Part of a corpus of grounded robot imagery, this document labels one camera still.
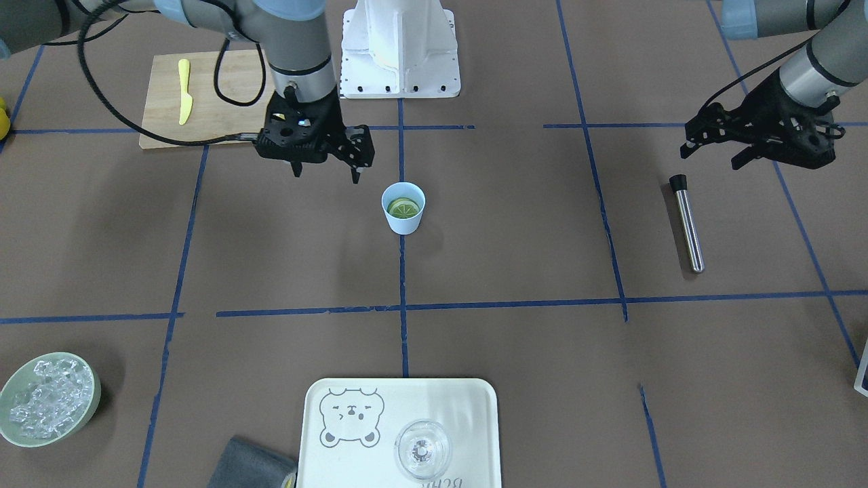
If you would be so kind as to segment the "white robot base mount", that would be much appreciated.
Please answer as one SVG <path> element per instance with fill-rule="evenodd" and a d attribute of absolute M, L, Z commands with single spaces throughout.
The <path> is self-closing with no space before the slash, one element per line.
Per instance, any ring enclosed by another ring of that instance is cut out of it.
<path fill-rule="evenodd" d="M 435 99 L 462 90 L 452 10 L 439 1 L 359 1 L 342 22 L 339 96 Z"/>

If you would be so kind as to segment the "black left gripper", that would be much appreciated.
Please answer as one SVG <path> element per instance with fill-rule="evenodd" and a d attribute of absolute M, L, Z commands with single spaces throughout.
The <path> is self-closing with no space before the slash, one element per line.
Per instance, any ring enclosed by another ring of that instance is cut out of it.
<path fill-rule="evenodd" d="M 834 144 L 846 133 L 833 118 L 837 105 L 840 97 L 833 92 L 821 96 L 818 107 L 803 106 L 787 95 L 779 74 L 773 73 L 735 109 L 726 110 L 719 102 L 704 105 L 685 124 L 686 141 L 679 154 L 688 159 L 699 148 L 735 141 L 746 148 L 732 157 L 732 170 L 757 159 L 821 169 L 835 161 Z"/>

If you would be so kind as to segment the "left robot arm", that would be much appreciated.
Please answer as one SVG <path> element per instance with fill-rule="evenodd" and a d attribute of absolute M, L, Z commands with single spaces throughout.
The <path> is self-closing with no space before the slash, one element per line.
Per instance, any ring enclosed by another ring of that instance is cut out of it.
<path fill-rule="evenodd" d="M 844 129 L 833 117 L 842 96 L 867 77 L 865 1 L 725 1 L 722 32 L 732 40 L 809 32 L 779 55 L 782 64 L 734 109 L 710 96 L 685 124 L 682 158 L 713 143 L 740 142 L 733 169 L 768 159 L 803 169 L 835 160 Z"/>

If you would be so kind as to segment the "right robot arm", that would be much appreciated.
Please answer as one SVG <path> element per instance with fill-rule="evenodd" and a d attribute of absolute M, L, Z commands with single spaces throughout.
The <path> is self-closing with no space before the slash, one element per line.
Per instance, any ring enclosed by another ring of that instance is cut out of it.
<path fill-rule="evenodd" d="M 99 101 L 122 124 L 172 146 L 186 141 L 159 136 L 128 120 L 106 99 L 85 56 L 89 31 L 99 22 L 158 13 L 193 28 L 219 32 L 227 41 L 251 41 L 273 78 L 261 129 L 191 141 L 192 147 L 250 142 L 260 157 L 283 161 L 300 176 L 304 165 L 334 157 L 358 183 L 375 150 L 366 125 L 348 127 L 339 105 L 338 78 L 322 1 L 3 1 L 2 58 L 75 36 L 83 75 Z"/>

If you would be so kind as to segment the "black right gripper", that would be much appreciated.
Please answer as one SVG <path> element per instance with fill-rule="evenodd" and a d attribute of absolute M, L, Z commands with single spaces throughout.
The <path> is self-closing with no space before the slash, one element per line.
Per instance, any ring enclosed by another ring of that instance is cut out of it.
<path fill-rule="evenodd" d="M 325 163 L 331 155 L 351 168 L 353 184 L 359 184 L 361 169 L 371 167 L 375 155 L 370 128 L 344 124 L 337 87 L 314 102 L 298 101 L 293 87 L 282 95 L 274 92 L 255 149 L 263 158 L 289 163 L 295 178 L 304 163 Z"/>

